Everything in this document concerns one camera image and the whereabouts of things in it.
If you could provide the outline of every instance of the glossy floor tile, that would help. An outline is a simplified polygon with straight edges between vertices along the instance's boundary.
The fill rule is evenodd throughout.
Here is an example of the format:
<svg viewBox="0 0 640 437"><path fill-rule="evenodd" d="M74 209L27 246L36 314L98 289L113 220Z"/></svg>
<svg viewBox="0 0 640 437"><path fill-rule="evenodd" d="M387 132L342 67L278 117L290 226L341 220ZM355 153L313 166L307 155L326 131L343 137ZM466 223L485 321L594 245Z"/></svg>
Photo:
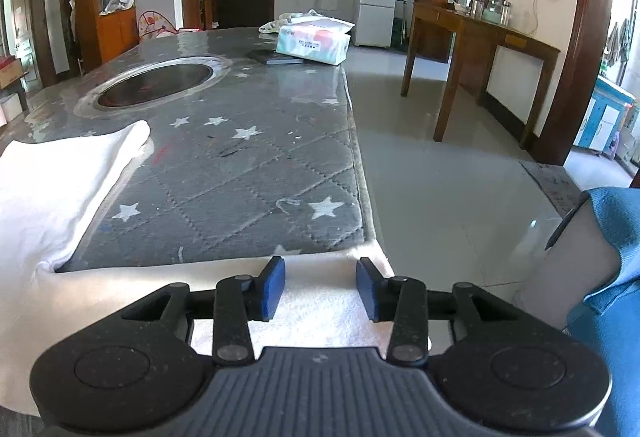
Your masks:
<svg viewBox="0 0 640 437"><path fill-rule="evenodd" d="M633 178L615 160L597 156L587 150L574 148L569 153L564 169L580 190L601 186L629 188Z"/></svg>
<svg viewBox="0 0 640 437"><path fill-rule="evenodd" d="M448 66L417 59L402 98L404 61L351 47L345 63L378 238L398 274L440 290L471 281L510 301L561 219L518 162L529 155L465 91L433 141ZM430 334L435 353L449 345L445 322Z"/></svg>

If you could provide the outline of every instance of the floor mat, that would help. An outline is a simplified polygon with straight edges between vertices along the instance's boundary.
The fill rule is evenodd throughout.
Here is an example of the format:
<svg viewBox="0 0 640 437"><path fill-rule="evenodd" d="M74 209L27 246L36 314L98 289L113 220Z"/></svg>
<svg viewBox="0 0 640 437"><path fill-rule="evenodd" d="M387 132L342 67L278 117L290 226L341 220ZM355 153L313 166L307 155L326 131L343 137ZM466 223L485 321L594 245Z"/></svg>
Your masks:
<svg viewBox="0 0 640 437"><path fill-rule="evenodd" d="M520 161L520 164L538 184L561 217L578 205L580 189L564 167L528 161Z"/></svg>

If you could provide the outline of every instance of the wooden console table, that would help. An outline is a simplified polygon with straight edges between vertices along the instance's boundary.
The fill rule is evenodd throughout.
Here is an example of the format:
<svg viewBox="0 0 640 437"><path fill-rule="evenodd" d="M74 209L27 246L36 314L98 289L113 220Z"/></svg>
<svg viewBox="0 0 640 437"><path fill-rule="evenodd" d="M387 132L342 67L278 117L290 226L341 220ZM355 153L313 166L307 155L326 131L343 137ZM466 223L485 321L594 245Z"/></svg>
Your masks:
<svg viewBox="0 0 640 437"><path fill-rule="evenodd" d="M491 70L494 66L495 51L498 46L528 54L543 61L538 88L533 98L529 118L522 137L520 138L520 147L526 150L528 148L527 144L529 143L530 135L540 117L540 110L545 101L549 83L556 68L556 62L558 62L560 49L556 49L555 47L530 38L519 31L508 29L507 27L496 26L484 20L476 20L464 14L457 13L456 11L440 8L427 1L416 2L414 4L414 20L411 28L409 52L407 53L404 78L402 79L401 96L406 96L409 92L416 51L421 42L422 30L424 27L428 27L428 24L442 27L456 34L453 56L449 67L449 77L447 78L447 85L444 90L442 104L440 105L438 122L436 123L435 133L433 134L433 140L437 143L442 142L453 101L456 97L456 91L458 90L460 73L465 63L463 46L466 40L473 36L481 36L490 43L491 52L490 56L487 57L487 63L482 71L481 92L478 96L478 102L481 102L486 94Z"/></svg>

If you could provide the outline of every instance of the glass canister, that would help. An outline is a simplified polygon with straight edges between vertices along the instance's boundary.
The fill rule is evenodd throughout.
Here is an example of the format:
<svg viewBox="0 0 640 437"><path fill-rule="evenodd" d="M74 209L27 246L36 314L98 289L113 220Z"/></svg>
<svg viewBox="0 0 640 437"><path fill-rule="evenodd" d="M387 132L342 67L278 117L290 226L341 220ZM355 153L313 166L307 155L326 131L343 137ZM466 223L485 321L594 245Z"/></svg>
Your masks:
<svg viewBox="0 0 640 437"><path fill-rule="evenodd" d="M471 3L471 18L476 20L482 20L482 13L484 12L484 0L474 0Z"/></svg>
<svg viewBox="0 0 640 437"><path fill-rule="evenodd" d="M508 27L510 20L511 20L511 3L505 0L502 3L502 13L500 14L500 25L503 27Z"/></svg>

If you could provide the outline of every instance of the blue cabinet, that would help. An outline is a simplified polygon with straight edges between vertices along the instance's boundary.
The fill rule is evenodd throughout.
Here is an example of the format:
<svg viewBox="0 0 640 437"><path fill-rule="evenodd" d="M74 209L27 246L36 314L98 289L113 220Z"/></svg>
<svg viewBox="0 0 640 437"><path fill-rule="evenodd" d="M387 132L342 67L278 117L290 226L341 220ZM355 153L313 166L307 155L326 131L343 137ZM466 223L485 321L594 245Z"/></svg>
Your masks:
<svg viewBox="0 0 640 437"><path fill-rule="evenodd" d="M620 130L622 119L634 100L630 93L598 76L574 144L602 152Z"/></svg>

